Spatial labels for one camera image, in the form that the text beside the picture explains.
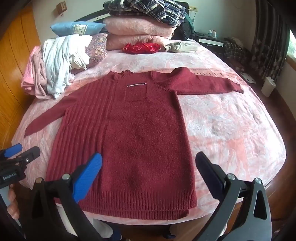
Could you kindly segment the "person's left hand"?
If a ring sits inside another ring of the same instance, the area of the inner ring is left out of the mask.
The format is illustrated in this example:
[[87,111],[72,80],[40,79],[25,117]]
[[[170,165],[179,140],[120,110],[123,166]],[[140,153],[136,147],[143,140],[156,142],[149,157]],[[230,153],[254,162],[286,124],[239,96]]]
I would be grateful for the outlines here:
[[10,205],[7,207],[8,214],[12,217],[12,219],[17,220],[20,216],[20,210],[18,208],[18,203],[16,200],[16,194],[13,189],[14,185],[11,184],[9,186],[8,191],[8,200],[10,202]]

